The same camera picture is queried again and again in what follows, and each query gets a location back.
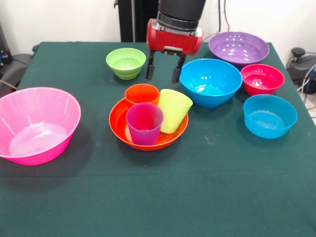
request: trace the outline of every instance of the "red bowl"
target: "red bowl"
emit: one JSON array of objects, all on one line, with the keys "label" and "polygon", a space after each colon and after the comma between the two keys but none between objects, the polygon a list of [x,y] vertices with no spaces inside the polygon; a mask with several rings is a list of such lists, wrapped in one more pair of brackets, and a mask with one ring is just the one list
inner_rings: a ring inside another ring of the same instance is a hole
[{"label": "red bowl", "polygon": [[242,83],[249,95],[272,94],[284,84],[284,75],[264,64],[251,64],[241,70]]},{"label": "red bowl", "polygon": [[151,145],[151,146],[136,145],[132,142],[129,129],[127,126],[127,121],[126,121],[126,113],[131,106],[132,106],[131,103],[129,103],[125,98],[118,101],[110,112],[109,123],[110,123],[110,128],[112,132],[117,138],[119,138],[125,144],[138,150],[155,151],[155,150],[160,150],[162,148],[169,146],[171,143],[176,141],[182,135],[182,133],[186,130],[189,123],[189,116],[187,114],[182,120],[180,126],[178,127],[175,133],[166,134],[166,133],[160,132],[158,141],[155,145]]}]

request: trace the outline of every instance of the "blue bowl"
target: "blue bowl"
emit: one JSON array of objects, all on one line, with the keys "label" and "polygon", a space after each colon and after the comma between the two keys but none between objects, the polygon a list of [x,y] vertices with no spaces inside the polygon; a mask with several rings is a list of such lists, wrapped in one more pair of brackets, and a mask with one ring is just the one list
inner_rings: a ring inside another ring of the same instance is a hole
[{"label": "blue bowl", "polygon": [[201,107],[214,108],[236,93],[242,84],[242,76],[227,62],[204,58],[184,65],[180,82],[193,102]]},{"label": "blue bowl", "polygon": [[246,127],[268,139],[283,136],[296,123],[297,112],[286,100],[274,95],[255,95],[243,105]]}]

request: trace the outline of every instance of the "green tablecloth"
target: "green tablecloth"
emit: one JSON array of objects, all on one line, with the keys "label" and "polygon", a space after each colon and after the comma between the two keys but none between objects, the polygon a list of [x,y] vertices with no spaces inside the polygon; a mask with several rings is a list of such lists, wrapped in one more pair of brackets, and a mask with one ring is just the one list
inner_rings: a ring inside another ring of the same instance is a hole
[{"label": "green tablecloth", "polygon": [[[41,166],[0,159],[0,237],[314,237],[316,129],[273,46],[263,63],[280,69],[275,94],[291,102],[298,121],[277,140],[245,127],[239,92],[215,109],[193,106],[189,126],[171,146],[134,150],[111,132],[112,106],[131,81],[105,63],[119,47],[144,43],[45,42],[19,88],[52,86],[79,101],[80,124],[66,151]],[[187,61],[211,57],[203,44]],[[155,57],[149,82],[170,82],[177,57]]]}]

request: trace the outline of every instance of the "pink bowl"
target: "pink bowl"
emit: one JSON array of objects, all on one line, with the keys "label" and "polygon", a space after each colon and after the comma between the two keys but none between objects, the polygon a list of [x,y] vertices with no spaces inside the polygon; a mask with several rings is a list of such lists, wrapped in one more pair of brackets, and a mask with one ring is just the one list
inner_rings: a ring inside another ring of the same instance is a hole
[{"label": "pink bowl", "polygon": [[251,64],[241,70],[242,83],[249,95],[272,94],[284,84],[284,75],[265,64]]},{"label": "pink bowl", "polygon": [[55,159],[80,116],[78,101],[56,88],[28,88],[0,98],[0,157],[22,165]]}]

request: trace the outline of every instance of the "cup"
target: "cup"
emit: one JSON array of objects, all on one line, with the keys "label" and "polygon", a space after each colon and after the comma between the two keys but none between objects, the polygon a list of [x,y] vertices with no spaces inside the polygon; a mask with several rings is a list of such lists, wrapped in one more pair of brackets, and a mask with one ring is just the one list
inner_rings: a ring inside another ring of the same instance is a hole
[{"label": "cup", "polygon": [[138,103],[153,103],[158,104],[159,90],[153,85],[149,84],[136,84],[130,86],[125,91],[125,98],[130,105]]},{"label": "cup", "polygon": [[171,89],[161,90],[158,102],[158,107],[163,113],[161,132],[174,133],[192,104],[193,101],[188,96],[178,91]]},{"label": "cup", "polygon": [[134,144],[151,146],[157,143],[163,120],[162,111],[157,105],[133,105],[127,111],[126,120]]}]

